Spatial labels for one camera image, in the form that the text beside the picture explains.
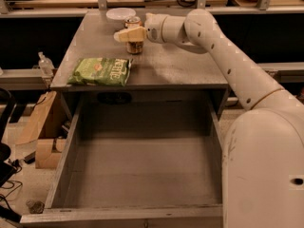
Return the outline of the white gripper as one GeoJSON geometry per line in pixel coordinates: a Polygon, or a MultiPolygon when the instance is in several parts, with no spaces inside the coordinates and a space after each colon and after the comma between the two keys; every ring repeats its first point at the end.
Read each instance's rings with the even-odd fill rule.
{"type": "Polygon", "coordinates": [[[144,27],[125,28],[114,33],[117,42],[143,42],[147,38],[153,43],[163,43],[162,26],[166,14],[147,13],[144,27]]]}

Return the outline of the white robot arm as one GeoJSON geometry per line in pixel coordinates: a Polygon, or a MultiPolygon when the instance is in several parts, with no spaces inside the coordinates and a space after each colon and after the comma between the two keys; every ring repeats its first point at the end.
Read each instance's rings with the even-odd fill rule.
{"type": "Polygon", "coordinates": [[[118,42],[149,39],[211,55],[245,112],[222,147],[224,228],[304,228],[304,104],[221,31],[214,16],[146,16],[115,33],[118,42]]]}

